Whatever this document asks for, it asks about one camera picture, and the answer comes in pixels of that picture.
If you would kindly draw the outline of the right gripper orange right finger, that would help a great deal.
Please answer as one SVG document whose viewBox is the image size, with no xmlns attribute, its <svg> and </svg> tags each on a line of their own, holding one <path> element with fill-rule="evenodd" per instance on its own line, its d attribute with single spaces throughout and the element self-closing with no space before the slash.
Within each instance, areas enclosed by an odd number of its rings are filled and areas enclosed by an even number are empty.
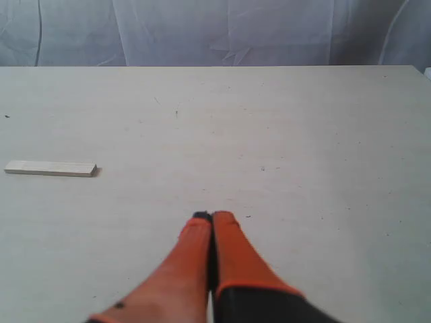
<svg viewBox="0 0 431 323">
<path fill-rule="evenodd" d="M 253 248 L 233 213 L 213 214 L 218 265 L 216 322 L 337 322 L 282 281 Z"/>
</svg>

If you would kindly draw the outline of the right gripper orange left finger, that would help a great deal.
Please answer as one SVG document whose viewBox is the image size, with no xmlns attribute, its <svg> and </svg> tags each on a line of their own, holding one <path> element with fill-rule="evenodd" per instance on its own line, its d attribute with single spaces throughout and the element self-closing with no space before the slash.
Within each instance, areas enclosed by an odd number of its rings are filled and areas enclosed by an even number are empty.
<svg viewBox="0 0 431 323">
<path fill-rule="evenodd" d="M 158 268 L 88 322 L 206 322 L 211 215 L 196 212 Z"/>
</svg>

